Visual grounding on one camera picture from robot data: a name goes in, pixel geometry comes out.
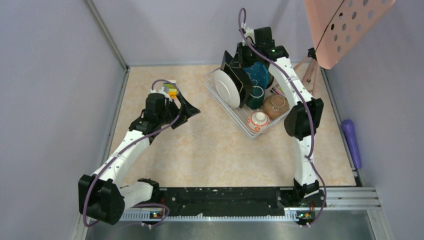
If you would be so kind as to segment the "brown speckled ceramic bowl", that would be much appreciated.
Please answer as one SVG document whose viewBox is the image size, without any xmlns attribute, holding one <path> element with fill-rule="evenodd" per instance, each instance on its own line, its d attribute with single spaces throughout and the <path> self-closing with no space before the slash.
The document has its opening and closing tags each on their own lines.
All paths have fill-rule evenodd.
<svg viewBox="0 0 424 240">
<path fill-rule="evenodd" d="M 278 119 L 290 109 L 285 96 L 273 94 L 268 96 L 262 105 L 262 111 L 272 120 Z"/>
</svg>

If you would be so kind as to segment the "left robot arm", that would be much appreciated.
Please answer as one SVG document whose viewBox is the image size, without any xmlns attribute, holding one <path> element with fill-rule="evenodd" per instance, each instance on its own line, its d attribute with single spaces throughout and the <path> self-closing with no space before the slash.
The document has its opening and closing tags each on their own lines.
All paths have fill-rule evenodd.
<svg viewBox="0 0 424 240">
<path fill-rule="evenodd" d="M 159 133 L 176 129 L 201 113 L 181 93 L 176 97 L 180 106 L 168 94 L 152 91 L 146 98 L 145 108 L 130 124 L 116 150 L 101 167 L 79 179 L 78 206 L 85 226 L 90 226 L 88 218 L 114 225 L 127 209 L 140 203 L 154 207 L 160 202 L 156 181 L 143 178 L 126 186 L 122 186 L 122 182 Z"/>
</svg>

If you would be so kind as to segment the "round white plate red lettering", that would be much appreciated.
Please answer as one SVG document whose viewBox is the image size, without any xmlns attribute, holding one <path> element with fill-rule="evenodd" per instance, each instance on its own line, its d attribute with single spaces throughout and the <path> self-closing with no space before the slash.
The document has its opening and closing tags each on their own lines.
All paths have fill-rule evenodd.
<svg viewBox="0 0 424 240">
<path fill-rule="evenodd" d="M 213 74 L 215 88 L 221 99 L 230 107 L 238 108 L 241 100 L 238 89 L 230 78 L 223 70 L 216 70 Z"/>
</svg>

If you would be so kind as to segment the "orange patterned white bowl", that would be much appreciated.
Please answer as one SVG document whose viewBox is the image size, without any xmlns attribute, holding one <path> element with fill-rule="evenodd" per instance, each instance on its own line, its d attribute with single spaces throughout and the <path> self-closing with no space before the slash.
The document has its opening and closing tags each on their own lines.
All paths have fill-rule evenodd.
<svg viewBox="0 0 424 240">
<path fill-rule="evenodd" d="M 255 111 L 247 118 L 246 123 L 251 132 L 260 133 L 270 124 L 270 118 L 263 111 Z"/>
</svg>

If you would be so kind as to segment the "square floral ceramic plate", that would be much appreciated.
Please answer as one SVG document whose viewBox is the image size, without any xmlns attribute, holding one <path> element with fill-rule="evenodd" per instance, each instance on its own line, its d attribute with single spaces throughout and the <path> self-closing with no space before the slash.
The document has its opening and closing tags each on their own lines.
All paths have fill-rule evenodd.
<svg viewBox="0 0 424 240">
<path fill-rule="evenodd" d="M 246 101 L 252 92 L 253 83 L 242 68 L 229 66 L 229 63 L 232 59 L 232 55 L 227 50 L 225 50 L 223 53 L 220 70 L 228 74 L 236 85 L 240 96 L 240 105 L 238 108 L 242 108 L 246 104 Z"/>
</svg>

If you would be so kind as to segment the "dark green ceramic mug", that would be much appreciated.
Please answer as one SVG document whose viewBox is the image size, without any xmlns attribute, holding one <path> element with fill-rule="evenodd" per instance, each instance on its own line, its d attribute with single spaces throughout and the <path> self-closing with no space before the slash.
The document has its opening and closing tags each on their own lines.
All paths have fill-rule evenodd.
<svg viewBox="0 0 424 240">
<path fill-rule="evenodd" d="M 252 110 L 256 110 L 262 107 L 265 99 L 265 91 L 262 87 L 255 85 L 252 88 L 252 91 L 249 97 L 246 100 L 246 105 Z"/>
</svg>

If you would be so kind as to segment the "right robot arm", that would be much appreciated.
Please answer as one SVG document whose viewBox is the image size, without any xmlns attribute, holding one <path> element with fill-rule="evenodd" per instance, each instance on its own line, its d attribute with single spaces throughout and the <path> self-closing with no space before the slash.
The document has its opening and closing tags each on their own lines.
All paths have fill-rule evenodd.
<svg viewBox="0 0 424 240">
<path fill-rule="evenodd" d="M 270 27 L 252 29 L 241 25 L 238 30 L 243 41 L 237 44 L 230 66 L 236 70 L 255 63 L 264 64 L 288 101 L 289 112 L 284 119 L 284 128 L 294 141 L 293 200 L 299 206 L 307 206 L 320 191 L 314 166 L 314 148 L 324 102 L 305 89 L 292 66 L 289 53 L 282 45 L 275 45 Z"/>
</svg>

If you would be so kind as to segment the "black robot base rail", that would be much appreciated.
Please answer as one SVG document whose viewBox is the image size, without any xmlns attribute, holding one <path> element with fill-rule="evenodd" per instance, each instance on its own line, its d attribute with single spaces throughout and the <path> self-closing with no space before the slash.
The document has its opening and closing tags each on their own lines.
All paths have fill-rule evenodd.
<svg viewBox="0 0 424 240">
<path fill-rule="evenodd" d="M 282 204 L 285 207 L 319 207 L 325 200 L 324 192 L 302 198 L 293 187 L 168 187 L 153 191 L 143 203 L 164 204 L 168 207 L 185 204 L 247 203 Z"/>
</svg>

